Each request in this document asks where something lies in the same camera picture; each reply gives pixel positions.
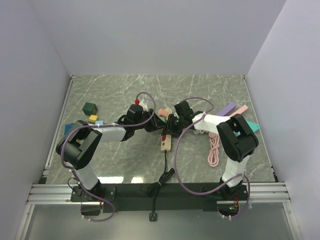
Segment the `beige power strip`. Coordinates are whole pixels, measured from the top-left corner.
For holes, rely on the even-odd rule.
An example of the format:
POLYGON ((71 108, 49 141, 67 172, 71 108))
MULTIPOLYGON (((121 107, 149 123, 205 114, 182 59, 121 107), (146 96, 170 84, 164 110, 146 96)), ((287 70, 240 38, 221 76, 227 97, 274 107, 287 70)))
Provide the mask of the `beige power strip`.
MULTIPOLYGON (((168 120, 169 118, 169 114, 171 114, 173 111, 171 108, 166 108, 164 110, 168 111, 168 117, 166 118, 166 120, 168 120)), ((170 151, 172 147, 172 136, 169 134, 165 134, 161 137, 161 151, 170 151)))

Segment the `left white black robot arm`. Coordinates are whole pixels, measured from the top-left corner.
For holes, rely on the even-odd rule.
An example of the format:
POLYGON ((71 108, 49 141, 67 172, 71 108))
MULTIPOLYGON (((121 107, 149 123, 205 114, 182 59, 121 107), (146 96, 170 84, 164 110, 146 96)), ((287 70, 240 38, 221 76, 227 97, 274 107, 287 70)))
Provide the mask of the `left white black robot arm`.
POLYGON ((101 182, 90 165, 100 141, 123 142, 131 138, 136 130, 144 129, 150 133, 165 126, 165 121, 152 108, 145 110, 141 105, 132 104, 125 115, 108 127, 76 121, 57 144, 56 153, 63 156, 66 167, 74 170, 83 185, 82 195, 88 201, 94 201, 104 195, 101 182))

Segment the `small yellow plug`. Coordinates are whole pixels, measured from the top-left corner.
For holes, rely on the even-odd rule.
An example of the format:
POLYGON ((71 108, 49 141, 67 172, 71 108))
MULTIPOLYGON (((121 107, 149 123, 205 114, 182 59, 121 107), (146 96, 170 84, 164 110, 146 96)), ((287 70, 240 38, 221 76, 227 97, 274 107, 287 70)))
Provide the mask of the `small yellow plug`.
POLYGON ((98 120, 99 120, 99 117, 97 115, 92 114, 88 118, 88 123, 94 125, 98 120))

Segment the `dark green cube plug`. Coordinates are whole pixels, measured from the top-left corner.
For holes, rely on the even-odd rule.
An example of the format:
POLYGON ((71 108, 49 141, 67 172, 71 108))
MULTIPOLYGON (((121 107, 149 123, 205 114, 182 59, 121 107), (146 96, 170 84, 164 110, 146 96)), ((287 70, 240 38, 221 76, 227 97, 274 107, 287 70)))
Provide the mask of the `dark green cube plug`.
POLYGON ((98 107, 95 103, 86 102, 82 108, 82 111, 86 116, 96 115, 98 112, 98 107))

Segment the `teal power strip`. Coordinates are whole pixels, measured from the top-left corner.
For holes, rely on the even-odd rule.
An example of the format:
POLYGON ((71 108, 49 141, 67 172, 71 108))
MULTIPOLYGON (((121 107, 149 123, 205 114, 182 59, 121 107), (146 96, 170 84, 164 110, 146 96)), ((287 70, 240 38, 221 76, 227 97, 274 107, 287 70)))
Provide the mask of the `teal power strip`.
POLYGON ((248 129, 248 128, 250 128, 251 131, 255 133, 260 129, 260 125, 255 122, 246 120, 246 123, 244 124, 244 129, 248 129))

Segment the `purple power strip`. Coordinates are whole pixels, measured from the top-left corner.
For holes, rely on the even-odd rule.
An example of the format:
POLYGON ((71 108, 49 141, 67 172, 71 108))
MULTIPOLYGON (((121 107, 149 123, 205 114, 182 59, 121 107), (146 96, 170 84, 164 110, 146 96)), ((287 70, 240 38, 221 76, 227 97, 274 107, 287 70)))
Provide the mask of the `purple power strip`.
POLYGON ((229 116, 231 113, 234 112, 236 107, 237 107, 237 104, 235 102, 231 102, 226 107, 224 107, 221 111, 216 113, 215 115, 221 116, 221 117, 229 116))

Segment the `salmon plug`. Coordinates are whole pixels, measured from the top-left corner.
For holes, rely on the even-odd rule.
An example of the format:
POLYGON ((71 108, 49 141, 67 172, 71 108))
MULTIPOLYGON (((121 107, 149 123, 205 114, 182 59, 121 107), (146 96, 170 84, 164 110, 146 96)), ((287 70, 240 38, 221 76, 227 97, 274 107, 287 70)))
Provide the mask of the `salmon plug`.
POLYGON ((162 109, 162 108, 160 108, 159 110, 158 110, 158 116, 159 117, 161 117, 161 118, 167 118, 168 117, 168 111, 167 110, 165 110, 165 109, 162 109))

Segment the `pink power strip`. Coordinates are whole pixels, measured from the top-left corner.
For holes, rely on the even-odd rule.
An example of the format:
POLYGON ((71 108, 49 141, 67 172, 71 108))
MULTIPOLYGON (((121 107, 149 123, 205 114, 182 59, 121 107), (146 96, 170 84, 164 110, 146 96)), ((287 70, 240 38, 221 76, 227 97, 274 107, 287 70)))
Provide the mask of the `pink power strip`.
POLYGON ((229 117, 233 117, 237 114, 241 115, 247 110, 248 110, 248 106, 245 104, 245 105, 241 106, 239 109, 237 109, 235 112, 233 112, 229 117))

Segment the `blue cube adapter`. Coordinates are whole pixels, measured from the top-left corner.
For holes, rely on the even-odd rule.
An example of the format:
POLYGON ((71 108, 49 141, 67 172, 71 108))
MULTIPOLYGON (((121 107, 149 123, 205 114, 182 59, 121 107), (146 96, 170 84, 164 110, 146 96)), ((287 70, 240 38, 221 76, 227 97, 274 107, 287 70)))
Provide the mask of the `blue cube adapter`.
POLYGON ((66 135, 69 130, 73 127, 74 123, 68 123, 64 126, 64 135, 66 135))

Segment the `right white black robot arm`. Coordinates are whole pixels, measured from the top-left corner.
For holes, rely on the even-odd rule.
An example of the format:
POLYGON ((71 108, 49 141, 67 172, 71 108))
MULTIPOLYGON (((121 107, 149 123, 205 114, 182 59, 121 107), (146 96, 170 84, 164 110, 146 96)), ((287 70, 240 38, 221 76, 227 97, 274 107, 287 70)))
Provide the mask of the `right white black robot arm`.
POLYGON ((219 136, 223 150, 227 155, 227 162, 224 173, 220 179, 220 185, 216 188, 195 192, 183 184, 177 170, 178 148, 174 151, 173 168, 179 184, 184 190, 192 195, 205 196, 219 190, 222 198, 230 200, 237 194, 237 189, 241 186, 245 177, 245 168, 251 155, 259 146, 259 140, 252 131, 247 121, 241 114, 233 116, 212 115, 209 111, 194 112, 189 103, 185 100, 175 106, 175 115, 170 115, 167 123, 173 123, 179 136, 177 146, 179 146, 183 135, 187 130, 198 130, 215 133, 219 136))

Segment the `light blue plug adapter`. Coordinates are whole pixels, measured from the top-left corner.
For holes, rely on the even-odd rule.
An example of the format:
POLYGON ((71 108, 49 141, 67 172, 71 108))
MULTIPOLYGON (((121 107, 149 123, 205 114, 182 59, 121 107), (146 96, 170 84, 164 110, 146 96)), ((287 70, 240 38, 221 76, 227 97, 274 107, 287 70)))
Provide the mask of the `light blue plug adapter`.
POLYGON ((95 122, 95 125, 103 125, 104 124, 104 121, 103 120, 97 120, 95 122))

